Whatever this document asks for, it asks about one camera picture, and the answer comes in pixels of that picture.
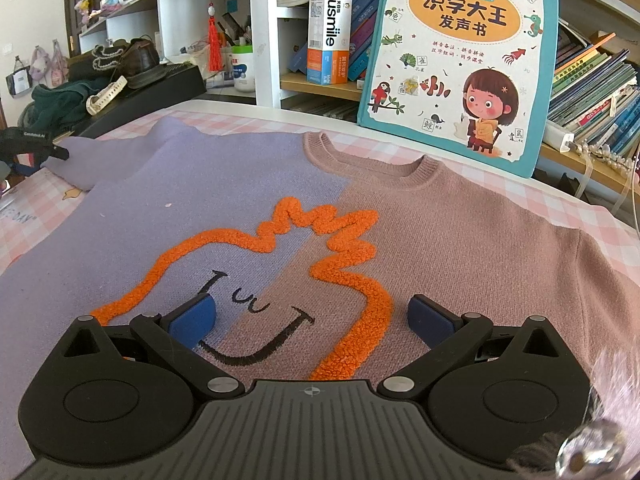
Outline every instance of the toothpaste box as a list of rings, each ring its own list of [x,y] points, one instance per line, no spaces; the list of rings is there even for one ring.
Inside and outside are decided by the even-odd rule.
[[[306,80],[321,85],[347,82],[351,0],[310,0]]]

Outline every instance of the gray ribbed plate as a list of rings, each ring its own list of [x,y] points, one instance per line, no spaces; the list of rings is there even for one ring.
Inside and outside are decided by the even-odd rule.
[[[418,407],[366,381],[257,381],[246,396],[207,404],[175,444],[105,469],[38,460],[20,480],[514,480],[449,449]]]

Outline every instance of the red tassel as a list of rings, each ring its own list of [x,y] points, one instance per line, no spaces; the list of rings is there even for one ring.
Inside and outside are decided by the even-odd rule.
[[[216,19],[209,17],[209,71],[220,72],[223,68],[222,54],[220,54],[220,41],[216,30]]]

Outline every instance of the orange oval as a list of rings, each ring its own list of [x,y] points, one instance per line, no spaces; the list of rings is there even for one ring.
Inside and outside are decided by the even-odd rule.
[[[520,30],[520,13],[510,0],[409,0],[427,27],[459,40],[495,43]]]

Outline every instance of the triangular hole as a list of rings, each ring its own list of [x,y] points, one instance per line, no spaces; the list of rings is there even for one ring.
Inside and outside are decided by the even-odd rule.
[[[524,347],[526,354],[544,355],[547,357],[558,357],[558,352],[553,346],[549,338],[546,336],[546,332],[541,328],[535,329],[529,337],[526,346]]]
[[[78,331],[76,337],[66,349],[65,357],[76,357],[77,355],[97,354],[100,351],[98,343],[95,342],[94,335],[90,330],[83,328]]]

